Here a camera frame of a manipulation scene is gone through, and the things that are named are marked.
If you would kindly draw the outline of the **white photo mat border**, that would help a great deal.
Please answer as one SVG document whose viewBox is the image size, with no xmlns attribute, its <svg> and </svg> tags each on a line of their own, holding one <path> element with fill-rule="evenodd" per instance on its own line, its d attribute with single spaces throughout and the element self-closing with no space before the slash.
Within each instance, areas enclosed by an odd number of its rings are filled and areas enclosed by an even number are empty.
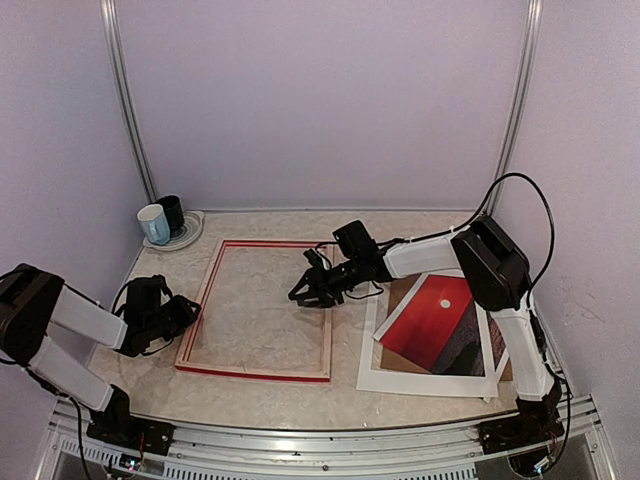
<svg viewBox="0 0 640 480">
<path fill-rule="evenodd" d="M 458 270 L 416 274 L 367 300 L 359 390 L 488 400 L 508 365 L 495 321 Z"/>
</svg>

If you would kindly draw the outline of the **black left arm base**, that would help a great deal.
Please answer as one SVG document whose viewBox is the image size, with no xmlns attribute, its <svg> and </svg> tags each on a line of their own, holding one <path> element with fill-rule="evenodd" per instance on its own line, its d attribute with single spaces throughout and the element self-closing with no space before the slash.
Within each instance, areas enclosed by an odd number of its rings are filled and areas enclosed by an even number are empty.
<svg viewBox="0 0 640 480">
<path fill-rule="evenodd" d="M 167 456 L 173 441 L 175 426 L 171 423 L 133 417 L 124 433 L 100 426 L 92 421 L 87 428 L 89 438 L 136 450 L 142 454 Z"/>
</svg>

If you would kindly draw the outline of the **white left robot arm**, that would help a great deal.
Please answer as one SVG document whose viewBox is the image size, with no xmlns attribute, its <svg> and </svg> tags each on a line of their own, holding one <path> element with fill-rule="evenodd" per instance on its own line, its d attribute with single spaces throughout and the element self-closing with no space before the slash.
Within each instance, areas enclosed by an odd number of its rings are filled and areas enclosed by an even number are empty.
<svg viewBox="0 0 640 480">
<path fill-rule="evenodd" d="M 154 342 L 171 344 L 200 313 L 162 275 L 127 281 L 106 308 L 62 277 L 20 264 L 1 276 L 1 351 L 7 363 L 88 409 L 99 433 L 127 445 L 140 434 L 128 394 L 92 372 L 71 352 L 72 341 L 129 358 L 150 356 Z"/>
</svg>

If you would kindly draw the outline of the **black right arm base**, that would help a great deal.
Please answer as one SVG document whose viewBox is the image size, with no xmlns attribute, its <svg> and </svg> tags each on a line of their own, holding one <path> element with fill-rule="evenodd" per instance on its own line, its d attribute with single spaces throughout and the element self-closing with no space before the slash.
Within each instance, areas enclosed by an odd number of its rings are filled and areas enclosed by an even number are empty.
<svg viewBox="0 0 640 480">
<path fill-rule="evenodd" d="M 478 425 L 478 435 L 485 455 L 518 449 L 562 436 L 558 404 L 561 391 L 554 386 L 540 401 L 516 399 L 517 414 Z"/>
</svg>

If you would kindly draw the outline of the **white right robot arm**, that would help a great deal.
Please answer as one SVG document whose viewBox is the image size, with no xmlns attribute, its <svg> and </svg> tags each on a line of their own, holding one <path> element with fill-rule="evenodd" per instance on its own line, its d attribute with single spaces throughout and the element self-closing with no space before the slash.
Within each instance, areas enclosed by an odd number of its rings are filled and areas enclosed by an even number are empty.
<svg viewBox="0 0 640 480">
<path fill-rule="evenodd" d="M 568 381 L 553 370 L 547 341 L 537 318 L 533 289 L 538 276 L 509 235 L 481 208 L 463 224 L 420 237 L 375 241 L 355 220 L 333 233 L 345 262 L 334 266 L 317 248 L 305 251 L 309 269 L 290 290 L 289 300 L 301 307 L 331 308 L 347 293 L 366 283 L 389 283 L 414 274 L 458 269 L 472 299 L 490 312 L 511 357 L 518 414 L 511 423 L 496 422 L 496 430 L 531 444 L 548 431 L 560 435 L 570 422 L 558 412 L 570 402 Z"/>
</svg>

